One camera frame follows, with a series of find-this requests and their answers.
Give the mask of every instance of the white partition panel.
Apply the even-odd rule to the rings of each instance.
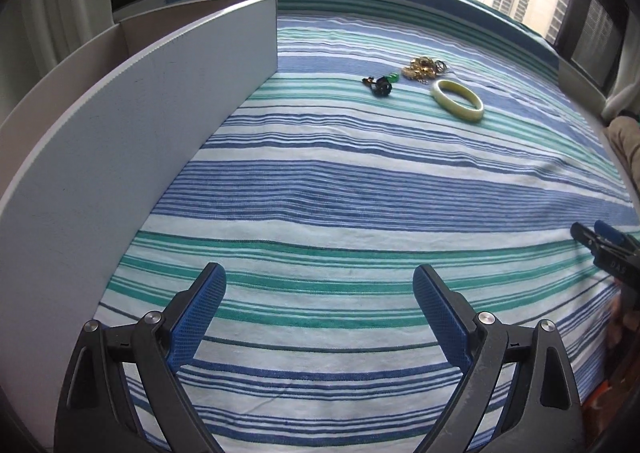
[[[275,0],[143,49],[51,126],[0,199],[0,385],[45,447],[66,364],[160,195],[275,72]]]

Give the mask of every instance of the blue striped fabric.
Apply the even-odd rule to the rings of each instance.
[[[640,227],[548,75],[448,31],[343,13],[281,13],[278,50],[276,75],[158,201],[96,316],[130,323],[208,261],[223,265],[225,299],[178,376],[230,452],[412,451],[461,375],[412,295],[421,263],[501,321],[556,321],[587,396],[616,288],[569,227]],[[420,83],[401,78],[376,98],[360,82],[421,54],[484,99],[481,123],[452,117]],[[473,445],[489,439],[512,375],[503,368]]]

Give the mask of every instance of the green stripe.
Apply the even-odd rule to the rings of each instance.
[[[210,259],[232,257],[312,267],[361,269],[404,269],[417,267],[422,263],[431,263],[434,267],[465,267],[546,258],[569,251],[581,255],[589,253],[585,247],[574,240],[487,250],[376,251],[372,249],[314,247],[268,240],[201,239],[150,231],[139,231],[131,245],[132,248],[140,247],[163,253],[206,256]]]
[[[473,301],[476,311],[502,311],[531,305],[567,290],[589,279],[597,272],[591,266],[578,273],[542,285],[536,289]],[[124,294],[132,299],[166,306],[175,292],[114,276],[108,290]],[[309,309],[298,307],[274,307],[258,303],[223,300],[217,317],[256,324],[312,328],[388,328],[425,325],[426,320],[417,308],[404,309]]]
[[[424,51],[424,44],[396,40],[376,34],[355,33],[340,29],[320,29],[317,27],[281,27],[278,29],[278,47],[280,51],[284,52],[287,51],[287,43],[303,42],[313,45],[314,43],[326,44],[333,40],[340,41],[341,45],[363,50],[376,48],[384,52],[394,50],[395,52],[404,52],[406,54],[421,54]],[[473,53],[465,52],[464,54],[459,54],[446,50],[430,49],[430,55],[434,59],[445,59],[451,68],[466,66],[473,68],[476,72],[494,78],[494,81],[508,82],[512,88],[526,91],[534,99],[546,102],[556,102],[558,100],[558,95],[553,94],[551,89],[549,89],[549,93],[545,93],[541,88],[533,86],[531,80],[523,79],[525,77],[524,74],[518,74],[517,72],[514,74],[513,68],[502,70],[496,66],[491,66],[488,63],[479,61]],[[573,112],[562,103],[558,103],[558,107],[566,112]]]
[[[386,18],[404,24],[413,24],[442,32],[470,44],[481,46],[526,67],[537,75],[558,83],[558,69],[537,59],[528,51],[513,45],[497,34],[475,29],[469,24],[450,16],[426,11],[422,8],[398,4],[390,0],[278,0],[279,11],[323,11],[331,13],[354,13]]]
[[[464,277],[447,280],[446,283],[450,289],[454,290],[508,285],[550,276],[565,269],[581,266],[590,260],[591,255],[585,253],[574,258],[556,261],[542,267],[526,269],[516,273]],[[122,257],[120,268],[122,267],[186,281],[193,281],[200,274],[200,270],[197,267],[172,265],[129,255]],[[237,285],[247,289],[322,295],[407,295],[412,293],[412,283],[409,277],[407,281],[331,281],[327,279],[285,278],[268,274],[228,270],[226,271],[226,282],[229,285]]]
[[[371,94],[363,94],[362,88],[352,80],[341,78],[280,78],[272,77],[248,99],[248,101],[283,101],[295,97],[297,100],[331,100],[345,101],[351,104],[376,107],[391,111],[407,112],[425,116],[432,120],[450,121],[451,117],[441,109],[431,94],[424,91],[397,90],[396,96],[384,103],[372,100]],[[596,173],[611,179],[616,186],[620,185],[620,176],[610,160],[605,159],[587,148],[575,143],[571,138],[555,132],[546,126],[535,125],[524,120],[515,119],[501,110],[492,110],[492,115],[483,121],[482,128],[503,136],[515,138],[523,142],[535,144],[542,148],[554,150],[561,159],[573,158],[576,164],[590,166]]]

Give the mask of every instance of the bracelet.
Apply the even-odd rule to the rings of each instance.
[[[443,90],[455,92],[460,94],[465,99],[469,100],[475,108],[465,107],[460,103],[456,103],[453,99],[448,98]],[[431,88],[431,96],[436,102],[445,110],[448,110],[457,118],[465,121],[478,122],[484,115],[484,105],[482,100],[471,90],[466,88],[463,84],[448,79],[439,79]]]

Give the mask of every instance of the person's leg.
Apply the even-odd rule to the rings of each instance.
[[[606,130],[609,142],[619,156],[624,156],[623,164],[630,172],[631,179],[640,189],[640,125],[629,116],[616,117]]]

